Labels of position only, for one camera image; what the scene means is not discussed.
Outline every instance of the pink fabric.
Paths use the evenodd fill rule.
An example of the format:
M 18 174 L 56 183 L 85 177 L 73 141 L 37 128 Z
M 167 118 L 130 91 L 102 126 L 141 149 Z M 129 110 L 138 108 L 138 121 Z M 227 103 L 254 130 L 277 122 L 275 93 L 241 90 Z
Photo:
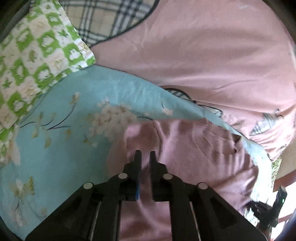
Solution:
M 123 202 L 120 240 L 171 240 L 168 203 L 155 203 L 151 196 L 150 151 L 158 162 L 184 182 L 208 183 L 234 208 L 241 211 L 250 201 L 258 168 L 242 146 L 241 137 L 206 119 L 164 120 L 127 127 L 124 137 L 110 149 L 108 170 L 116 175 L 142 152 L 140 200 Z
M 218 108 L 223 120 L 262 145 L 271 159 L 293 138 L 291 45 L 261 0 L 161 0 L 143 23 L 91 49 L 98 65 Z M 256 134 L 257 127 L 262 131 Z

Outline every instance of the pillow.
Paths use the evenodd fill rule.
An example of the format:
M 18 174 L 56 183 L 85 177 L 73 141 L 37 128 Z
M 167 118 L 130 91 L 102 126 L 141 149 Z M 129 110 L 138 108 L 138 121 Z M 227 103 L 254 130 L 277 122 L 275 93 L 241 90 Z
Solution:
M 41 0 L 30 0 L 30 8 Z M 142 22 L 155 0 L 59 0 L 82 40 L 92 46 L 115 37 Z
M 34 100 L 94 62 L 58 1 L 42 1 L 11 30 L 0 44 L 0 163 Z

